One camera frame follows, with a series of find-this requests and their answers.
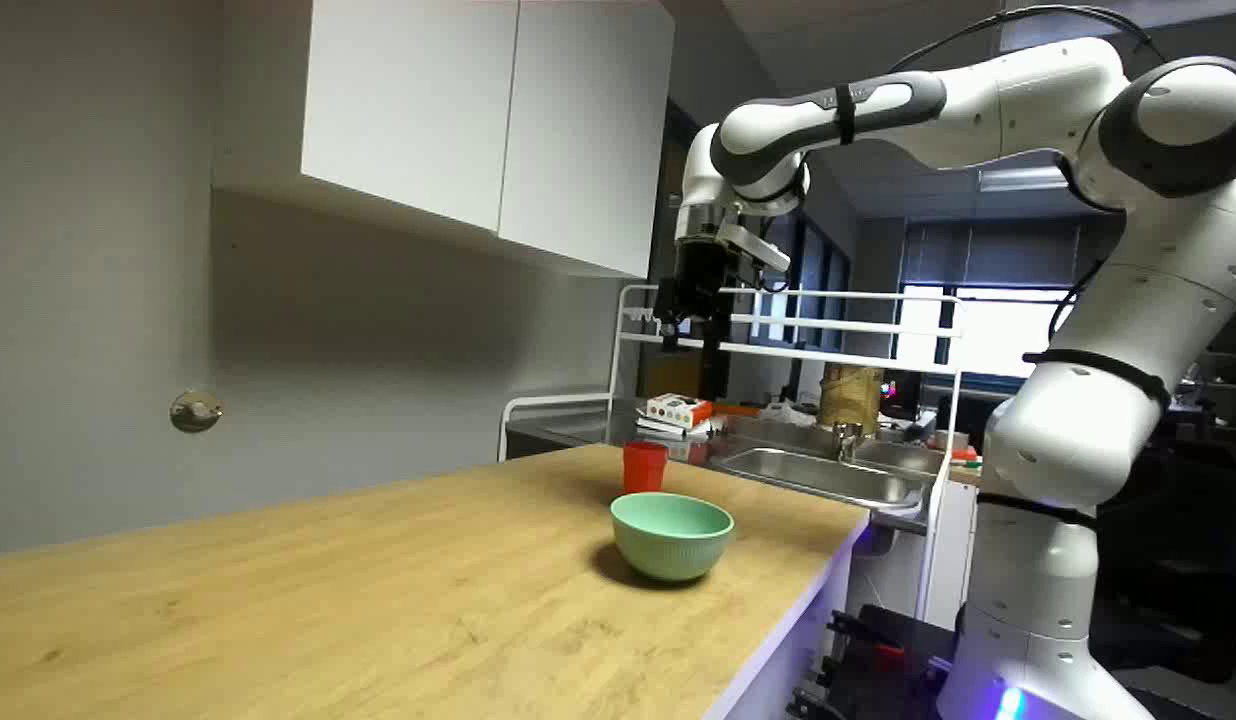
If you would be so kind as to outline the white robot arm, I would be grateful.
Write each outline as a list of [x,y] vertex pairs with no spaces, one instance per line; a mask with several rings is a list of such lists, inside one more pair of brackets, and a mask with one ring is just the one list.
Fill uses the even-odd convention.
[[848,142],[891,142],[934,170],[1046,154],[1121,219],[1032,376],[987,416],[964,624],[934,711],[1151,720],[1086,652],[1096,509],[1236,316],[1236,61],[1180,54],[1133,77],[1109,39],[1079,36],[748,99],[689,142],[678,271],[659,284],[654,316],[715,316],[731,251],[781,263],[748,225],[790,210],[808,154]]

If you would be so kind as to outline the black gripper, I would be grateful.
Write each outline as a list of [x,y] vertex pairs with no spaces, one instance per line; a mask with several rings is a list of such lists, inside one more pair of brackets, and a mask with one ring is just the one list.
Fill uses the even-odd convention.
[[702,401],[715,401],[723,393],[720,332],[728,327],[728,294],[723,294],[728,271],[731,256],[723,242],[678,242],[677,271],[659,278],[653,302],[666,335],[677,335],[689,321],[697,321],[709,332],[699,351]]

